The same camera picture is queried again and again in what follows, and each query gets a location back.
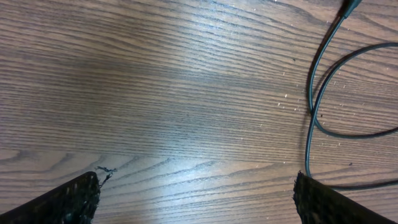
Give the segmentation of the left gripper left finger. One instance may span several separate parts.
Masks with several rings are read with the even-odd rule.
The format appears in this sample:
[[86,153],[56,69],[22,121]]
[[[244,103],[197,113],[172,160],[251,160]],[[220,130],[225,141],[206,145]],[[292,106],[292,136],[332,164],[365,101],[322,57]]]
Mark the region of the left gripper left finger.
[[1,214],[1,224],[91,224],[99,201],[99,180],[89,171]]

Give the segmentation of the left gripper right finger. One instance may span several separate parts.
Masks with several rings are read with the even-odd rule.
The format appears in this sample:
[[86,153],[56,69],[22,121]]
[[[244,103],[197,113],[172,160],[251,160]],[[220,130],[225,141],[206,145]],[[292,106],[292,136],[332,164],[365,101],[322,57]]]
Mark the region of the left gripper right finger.
[[302,224],[395,224],[302,172],[295,180],[293,200]]

